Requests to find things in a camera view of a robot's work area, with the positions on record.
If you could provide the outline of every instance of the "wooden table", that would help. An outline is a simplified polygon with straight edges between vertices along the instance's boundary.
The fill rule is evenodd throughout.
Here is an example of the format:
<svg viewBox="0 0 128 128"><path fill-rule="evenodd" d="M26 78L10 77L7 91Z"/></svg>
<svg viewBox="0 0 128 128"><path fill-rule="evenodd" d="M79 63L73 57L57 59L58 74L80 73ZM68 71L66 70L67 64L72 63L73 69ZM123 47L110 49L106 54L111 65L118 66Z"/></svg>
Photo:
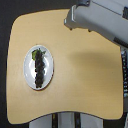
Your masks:
<svg viewBox="0 0 128 128"><path fill-rule="evenodd" d="M24 15L13 24L7 64L7 114L20 124L54 112L77 111L104 119L123 113L123 77L120 47L95 32L63 25L68 10ZM42 91L24 78L28 50L49 49L54 75Z"/></svg>

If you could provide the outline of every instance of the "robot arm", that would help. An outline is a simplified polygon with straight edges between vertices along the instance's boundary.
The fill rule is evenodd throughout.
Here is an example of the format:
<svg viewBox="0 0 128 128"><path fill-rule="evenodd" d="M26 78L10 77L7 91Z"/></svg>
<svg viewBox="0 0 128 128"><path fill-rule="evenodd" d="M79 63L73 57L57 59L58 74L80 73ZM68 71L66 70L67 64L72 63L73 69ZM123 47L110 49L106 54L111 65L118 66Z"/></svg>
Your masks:
<svg viewBox="0 0 128 128"><path fill-rule="evenodd" d="M78 0L64 24L70 29L96 31L113 43L128 48L128 0Z"/></svg>

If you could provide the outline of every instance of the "green vegetable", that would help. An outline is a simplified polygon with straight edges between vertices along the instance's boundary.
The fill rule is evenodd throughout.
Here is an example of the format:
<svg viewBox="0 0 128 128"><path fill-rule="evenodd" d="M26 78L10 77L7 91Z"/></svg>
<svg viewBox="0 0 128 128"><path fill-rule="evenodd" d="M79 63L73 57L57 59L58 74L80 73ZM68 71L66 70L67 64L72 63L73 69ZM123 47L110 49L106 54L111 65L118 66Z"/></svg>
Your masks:
<svg viewBox="0 0 128 128"><path fill-rule="evenodd" d="M32 52L32 59L33 59L33 60L36 59L35 57L36 57L36 53L37 53L37 51L39 51L40 53L42 53L42 55L44 55L44 54L46 53L46 51L43 51L43 52L42 52L42 51L40 50L40 48L34 50L34 51Z"/></svg>

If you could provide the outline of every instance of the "floor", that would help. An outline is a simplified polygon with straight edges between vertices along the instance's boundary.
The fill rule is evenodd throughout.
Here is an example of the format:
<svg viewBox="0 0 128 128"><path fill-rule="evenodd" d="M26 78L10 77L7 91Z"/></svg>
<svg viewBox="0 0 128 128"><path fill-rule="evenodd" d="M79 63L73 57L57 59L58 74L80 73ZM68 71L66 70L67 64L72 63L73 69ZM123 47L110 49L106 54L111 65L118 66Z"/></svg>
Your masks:
<svg viewBox="0 0 128 128"><path fill-rule="evenodd" d="M6 67L11 27L23 14L53 9L69 9L77 0L0 0L0 128L28 128L29 124L11 125L7 120ZM104 121L104 128L123 128L125 118Z"/></svg>

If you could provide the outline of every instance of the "white plate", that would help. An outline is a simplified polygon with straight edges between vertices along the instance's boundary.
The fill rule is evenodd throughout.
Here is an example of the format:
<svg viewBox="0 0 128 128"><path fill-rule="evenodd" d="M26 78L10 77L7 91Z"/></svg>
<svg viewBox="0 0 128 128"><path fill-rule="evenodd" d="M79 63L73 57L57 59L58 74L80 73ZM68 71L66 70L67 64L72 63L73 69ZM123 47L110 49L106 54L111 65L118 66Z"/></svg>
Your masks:
<svg viewBox="0 0 128 128"><path fill-rule="evenodd" d="M42 84L41 88L36 88L36 84L35 84L35 77L36 77L36 72L35 72L35 61L32 59L32 52L36 49L39 49L43 52L46 51L45 55L44 55L44 63L45 63L45 74L44 74L44 82ZM27 84L35 89L35 90L41 90L43 88L45 88L48 83L50 82L52 75L53 75L53 58L51 53L49 52L49 50L47 48L45 48L42 45L36 45L34 47L32 47L25 59L24 59L24 76L26 79Z"/></svg>

